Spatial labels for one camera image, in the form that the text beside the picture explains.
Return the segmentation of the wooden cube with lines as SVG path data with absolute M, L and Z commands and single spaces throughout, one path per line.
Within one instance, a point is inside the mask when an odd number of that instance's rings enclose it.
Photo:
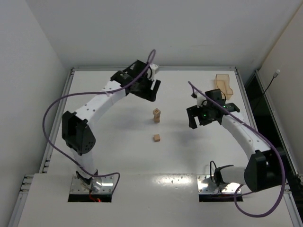
M 153 115 L 159 115 L 161 111 L 158 108 L 155 108 L 152 113 Z

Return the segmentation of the transparent amber plastic bin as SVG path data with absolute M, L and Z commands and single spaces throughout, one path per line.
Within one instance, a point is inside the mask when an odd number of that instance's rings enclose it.
M 230 100 L 233 96 L 233 90 L 230 87 L 230 77 L 229 74 L 216 74 L 214 79 L 215 89 L 220 89 L 222 96 L 226 100 Z

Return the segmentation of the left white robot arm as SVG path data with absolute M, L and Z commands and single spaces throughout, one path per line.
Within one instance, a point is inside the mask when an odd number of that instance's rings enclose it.
M 128 68 L 117 71 L 102 89 L 102 94 L 95 95 L 75 112 L 63 114 L 62 139 L 79 165 L 76 176 L 87 187 L 98 174 L 92 157 L 96 144 L 93 127 L 107 110 L 129 94 L 154 102 L 161 83 L 154 78 L 158 71 L 158 65 L 137 60 Z

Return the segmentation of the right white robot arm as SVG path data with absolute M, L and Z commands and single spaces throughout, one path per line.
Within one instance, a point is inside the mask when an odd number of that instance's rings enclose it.
M 246 167 L 216 167 L 214 184 L 238 183 L 259 192 L 285 183 L 285 172 L 281 169 L 283 155 L 246 125 L 236 104 L 227 103 L 219 89 L 207 91 L 203 96 L 193 92 L 191 96 L 196 99 L 196 105 L 187 108 L 189 127 L 196 129 L 198 125 L 218 122 L 235 138 L 248 158 Z

